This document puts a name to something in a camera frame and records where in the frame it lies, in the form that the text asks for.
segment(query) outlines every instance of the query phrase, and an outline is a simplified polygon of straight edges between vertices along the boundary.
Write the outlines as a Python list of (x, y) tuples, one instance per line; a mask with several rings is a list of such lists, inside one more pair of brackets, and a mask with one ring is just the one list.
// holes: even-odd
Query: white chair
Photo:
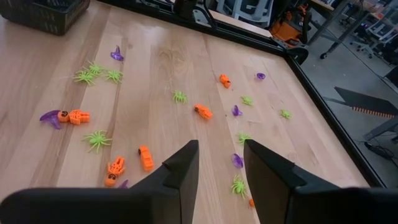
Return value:
[(369, 35), (364, 37), (364, 41), (354, 41), (350, 43), (358, 45), (358, 48), (356, 49), (357, 51), (367, 51), (369, 53), (369, 58), (373, 57), (373, 48), (375, 48), (378, 44), (386, 44), (390, 42), (396, 35), (398, 35), (397, 6), (388, 7), (383, 12), (383, 18), (366, 29), (366, 32)]
[(274, 0), (255, 0), (255, 1), (217, 0), (217, 1), (218, 1), (217, 11), (219, 13), (231, 16), (234, 19), (239, 19), (240, 17), (242, 17), (247, 21), (259, 23), (260, 27), (262, 28), (268, 27), (270, 25), (269, 23), (271, 20), (272, 5), (274, 3)]

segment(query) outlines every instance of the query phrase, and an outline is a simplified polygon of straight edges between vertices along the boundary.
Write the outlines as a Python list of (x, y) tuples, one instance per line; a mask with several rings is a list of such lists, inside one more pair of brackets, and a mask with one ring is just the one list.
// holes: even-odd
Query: green spider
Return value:
[(287, 111), (287, 110), (281, 110), (280, 115), (286, 119), (291, 119), (292, 118), (292, 113)]
[(94, 84), (93, 79), (95, 77), (94, 74), (90, 73), (90, 72), (86, 72), (86, 71), (79, 71), (76, 73), (77, 76), (73, 77), (75, 80), (75, 82), (80, 82), (80, 81), (84, 81), (87, 82), (88, 85)]
[(173, 93), (174, 93), (173, 100), (176, 103), (183, 102), (183, 104), (185, 104), (187, 102), (187, 96), (182, 91), (175, 90)]
[(112, 78), (112, 80), (117, 84), (120, 81), (120, 79), (122, 78), (123, 73), (121, 73), (120, 71), (117, 70), (112, 70), (112, 71), (108, 71), (108, 77), (106, 78), (107, 80)]
[(243, 199), (245, 195), (248, 196), (248, 194), (246, 193), (246, 186), (244, 185), (244, 181), (238, 175), (235, 175), (234, 182), (231, 188), (232, 193), (241, 194)]
[(253, 100), (248, 96), (242, 96), (242, 101), (245, 105), (249, 105), (249, 106), (253, 105)]
[(85, 67), (83, 67), (83, 68), (84, 68), (87, 72), (89, 72), (89, 73), (91, 73), (91, 74), (93, 74), (93, 75), (95, 75), (95, 76), (100, 75), (100, 73), (104, 70), (103, 67), (101, 67), (101, 66), (99, 66), (99, 65), (96, 65), (94, 62), (93, 62), (93, 63), (88, 62), (88, 63), (90, 63), (90, 65), (88, 66), (88, 68), (85, 68)]
[(244, 144), (244, 140), (251, 139), (250, 135), (238, 133), (239, 143)]
[(88, 152), (90, 152), (95, 146), (97, 147), (97, 148), (96, 148), (96, 153), (98, 153), (98, 151), (99, 151), (99, 149), (100, 149), (100, 146), (110, 146), (110, 143), (107, 143), (107, 141), (110, 141), (110, 140), (112, 140), (112, 139), (107, 139), (107, 138), (105, 137), (105, 135), (102, 134), (102, 132), (105, 132), (105, 131), (96, 131), (96, 132), (94, 132), (93, 134), (86, 135), (86, 136), (82, 139), (82, 141), (83, 141), (83, 140), (86, 140), (86, 139), (89, 139), (88, 142), (89, 142), (91, 145), (93, 145), (93, 146), (88, 150)]

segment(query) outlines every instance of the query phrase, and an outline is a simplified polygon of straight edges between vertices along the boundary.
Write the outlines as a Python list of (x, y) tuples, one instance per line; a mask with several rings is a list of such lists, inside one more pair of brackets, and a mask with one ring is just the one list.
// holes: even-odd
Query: purple plastic witch hat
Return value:
[(259, 73), (257, 73), (257, 78), (263, 80), (266, 78), (266, 75), (264, 73), (259, 72)]
[(60, 110), (53, 110), (43, 114), (40, 121), (48, 121), (55, 129), (61, 129), (60, 121), (58, 120), (58, 112)]
[(127, 183), (129, 180), (123, 181), (123, 183), (118, 187), (119, 189), (128, 189)]
[(111, 52), (111, 57), (112, 57), (113, 59), (119, 60), (119, 61), (121, 61), (121, 62), (124, 60), (124, 57), (120, 54), (120, 48), (119, 48), (119, 46), (116, 46), (115, 52)]
[(242, 111), (240, 111), (239, 108), (238, 108), (238, 106), (235, 105), (235, 106), (232, 108), (232, 114), (233, 114), (234, 116), (239, 116), (239, 115), (242, 115)]
[(236, 168), (243, 168), (243, 158), (236, 153), (232, 155), (232, 163)]

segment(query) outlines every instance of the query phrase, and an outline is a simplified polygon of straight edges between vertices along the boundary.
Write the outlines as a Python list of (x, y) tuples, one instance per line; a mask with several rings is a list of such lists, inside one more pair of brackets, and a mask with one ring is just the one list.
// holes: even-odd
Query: plastic basket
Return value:
[(0, 0), (0, 14), (11, 22), (63, 35), (90, 5), (90, 0), (46, 1), (61, 10), (44, 6), (33, 0)]

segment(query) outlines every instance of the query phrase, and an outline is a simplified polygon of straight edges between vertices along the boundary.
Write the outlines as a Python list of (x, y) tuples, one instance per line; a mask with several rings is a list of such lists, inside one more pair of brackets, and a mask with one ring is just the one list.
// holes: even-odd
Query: orange toy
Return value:
[(116, 179), (120, 175), (122, 175), (122, 173), (124, 172), (123, 164), (124, 164), (124, 158), (120, 156), (116, 158), (116, 160), (112, 165), (108, 163), (108, 176), (105, 179), (105, 185), (107, 187), (113, 187), (116, 182)]
[(220, 75), (220, 82), (224, 85), (225, 88), (229, 88), (231, 86), (231, 82), (228, 76), (221, 74)]
[(210, 119), (213, 114), (210, 110), (202, 105), (195, 105), (195, 111), (199, 113), (202, 118)]
[(154, 168), (154, 161), (152, 160), (152, 155), (150, 154), (147, 146), (140, 146), (138, 149), (138, 154), (141, 156), (141, 163), (144, 170), (149, 172)]
[(254, 200), (253, 198), (249, 200), (250, 207), (254, 208)]
[(90, 121), (89, 112), (81, 112), (81, 110), (72, 110), (70, 113), (67, 111), (58, 112), (58, 120), (60, 122), (71, 122), (72, 124), (79, 125), (82, 122)]

